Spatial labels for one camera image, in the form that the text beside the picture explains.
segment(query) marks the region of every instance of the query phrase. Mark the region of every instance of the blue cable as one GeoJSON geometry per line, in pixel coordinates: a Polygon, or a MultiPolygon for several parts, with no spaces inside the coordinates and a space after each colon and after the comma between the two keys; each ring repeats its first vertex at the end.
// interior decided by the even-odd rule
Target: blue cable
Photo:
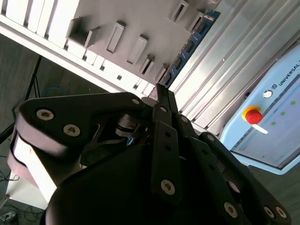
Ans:
{"type": "Polygon", "coordinates": [[[66,92],[63,89],[61,89],[59,87],[51,87],[51,88],[48,88],[47,90],[44,91],[44,93],[43,93],[44,98],[46,97],[47,92],[49,92],[50,90],[59,90],[63,93],[63,95],[66,95],[66,92]]]}

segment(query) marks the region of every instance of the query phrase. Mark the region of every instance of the white slotted panel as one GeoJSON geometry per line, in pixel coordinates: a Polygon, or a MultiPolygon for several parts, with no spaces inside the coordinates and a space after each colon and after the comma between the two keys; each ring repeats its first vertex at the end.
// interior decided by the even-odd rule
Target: white slotted panel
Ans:
{"type": "Polygon", "coordinates": [[[138,76],[124,70],[108,60],[104,61],[103,66],[105,67],[105,78],[113,83],[117,83],[118,86],[125,90],[133,89],[134,85],[139,80],[138,76]]]}
{"type": "Polygon", "coordinates": [[[48,40],[63,48],[70,21],[74,18],[79,0],[59,0],[49,28],[48,40]]]}
{"type": "Polygon", "coordinates": [[[36,32],[41,18],[45,0],[33,0],[28,20],[28,29],[36,32]]]}
{"type": "Polygon", "coordinates": [[[153,85],[152,83],[149,83],[149,84],[147,85],[146,89],[144,90],[143,94],[144,94],[145,96],[149,96],[150,93],[151,93],[151,91],[153,90],[153,88],[154,88],[154,85],[153,85]]]}
{"type": "Polygon", "coordinates": [[[86,49],[84,47],[82,47],[81,45],[75,43],[74,41],[68,40],[67,41],[68,44],[68,48],[67,51],[71,54],[73,54],[74,56],[82,59],[84,56],[84,53],[86,51],[86,49]]]}
{"type": "Polygon", "coordinates": [[[97,57],[97,54],[92,52],[91,50],[86,50],[84,56],[86,57],[86,62],[93,65],[95,60],[96,60],[96,57],[97,57]]]}
{"type": "Polygon", "coordinates": [[[44,37],[50,22],[51,14],[55,10],[56,5],[54,5],[55,0],[45,0],[43,5],[43,10],[41,17],[39,19],[39,24],[37,28],[37,34],[44,37]]]}
{"type": "Polygon", "coordinates": [[[6,17],[23,26],[28,4],[29,0],[9,0],[7,3],[6,17]]]}
{"type": "Polygon", "coordinates": [[[94,62],[94,67],[95,67],[96,69],[100,69],[101,66],[102,66],[102,64],[103,64],[103,62],[104,62],[104,60],[105,60],[105,59],[104,59],[102,56],[97,55],[97,57],[96,57],[96,59],[95,59],[95,62],[94,62]]]}
{"type": "Polygon", "coordinates": [[[136,90],[140,93],[143,93],[148,84],[149,83],[147,81],[145,81],[143,79],[139,79],[138,82],[136,83],[136,85],[137,85],[136,90]]]}

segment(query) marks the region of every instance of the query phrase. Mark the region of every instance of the black metal bracket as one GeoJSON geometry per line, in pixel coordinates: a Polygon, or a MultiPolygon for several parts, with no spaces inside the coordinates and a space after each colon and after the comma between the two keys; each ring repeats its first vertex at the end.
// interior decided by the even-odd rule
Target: black metal bracket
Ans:
{"type": "MultiPolygon", "coordinates": [[[[178,113],[174,94],[162,85],[156,88],[153,107],[131,93],[34,99],[20,107],[17,134],[56,164],[78,160],[85,148],[134,139],[63,182],[53,204],[63,207],[63,202],[57,203],[58,196],[88,187],[97,192],[103,211],[116,207],[118,213],[129,213],[126,206],[130,204],[137,218],[151,215],[152,220],[164,218],[164,223],[184,219],[187,224],[199,224],[209,214],[207,223],[211,224],[291,224],[284,207],[216,137],[210,133],[197,136],[191,122],[178,113]],[[53,117],[41,118],[41,109],[51,111],[53,117]],[[65,130],[68,125],[74,125],[70,132],[77,132],[76,136],[65,130]],[[229,181],[240,191],[241,202],[229,181]]],[[[69,197],[68,205],[77,199],[81,203],[76,204],[87,205],[81,196],[69,197]]]]}

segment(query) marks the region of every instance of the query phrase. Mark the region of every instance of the bolt head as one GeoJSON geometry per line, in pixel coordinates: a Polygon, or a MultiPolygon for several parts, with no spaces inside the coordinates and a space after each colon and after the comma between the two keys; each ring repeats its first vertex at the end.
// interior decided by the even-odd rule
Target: bolt head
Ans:
{"type": "Polygon", "coordinates": [[[187,119],[185,116],[182,116],[181,119],[182,119],[182,121],[185,122],[185,123],[188,122],[188,119],[187,119]]]}
{"type": "Polygon", "coordinates": [[[54,118],[54,114],[47,109],[38,110],[36,115],[41,120],[52,120],[54,118]]]}
{"type": "Polygon", "coordinates": [[[168,195],[175,194],[175,186],[169,180],[162,180],[161,183],[160,183],[160,185],[161,185],[162,190],[166,194],[168,194],[168,195]]]}
{"type": "Polygon", "coordinates": [[[132,99],[132,102],[135,103],[135,104],[137,104],[137,105],[140,103],[140,101],[137,100],[137,99],[135,99],[135,98],[132,99]]]}
{"type": "Polygon", "coordinates": [[[164,107],[160,107],[160,109],[162,110],[162,111],[164,111],[164,112],[167,112],[167,110],[164,108],[164,107]]]}
{"type": "Polygon", "coordinates": [[[287,218],[286,213],[285,213],[280,207],[276,206],[276,210],[277,210],[278,214],[279,214],[282,218],[284,218],[284,219],[287,218]]]}
{"type": "Polygon", "coordinates": [[[268,214],[269,217],[271,218],[275,218],[274,213],[272,212],[272,210],[269,209],[269,207],[265,206],[264,207],[265,212],[268,214]]]}
{"type": "Polygon", "coordinates": [[[212,142],[215,140],[213,136],[207,135],[208,139],[210,139],[212,142]]]}
{"type": "Polygon", "coordinates": [[[74,124],[68,124],[68,125],[64,126],[63,130],[66,135],[71,136],[71,137],[77,137],[80,134],[79,127],[74,124]]]}
{"type": "Polygon", "coordinates": [[[236,208],[229,202],[224,203],[224,208],[226,212],[232,217],[232,218],[237,218],[238,217],[238,212],[236,208]]]}

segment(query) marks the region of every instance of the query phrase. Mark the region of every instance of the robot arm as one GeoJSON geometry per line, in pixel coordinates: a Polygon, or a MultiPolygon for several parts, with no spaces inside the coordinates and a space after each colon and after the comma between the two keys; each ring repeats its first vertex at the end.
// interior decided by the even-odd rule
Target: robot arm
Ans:
{"type": "Polygon", "coordinates": [[[174,94],[34,99],[20,107],[8,163],[49,202],[46,225],[290,225],[284,207],[212,134],[195,133],[174,94]],[[132,142],[81,170],[80,156],[132,142]]]}

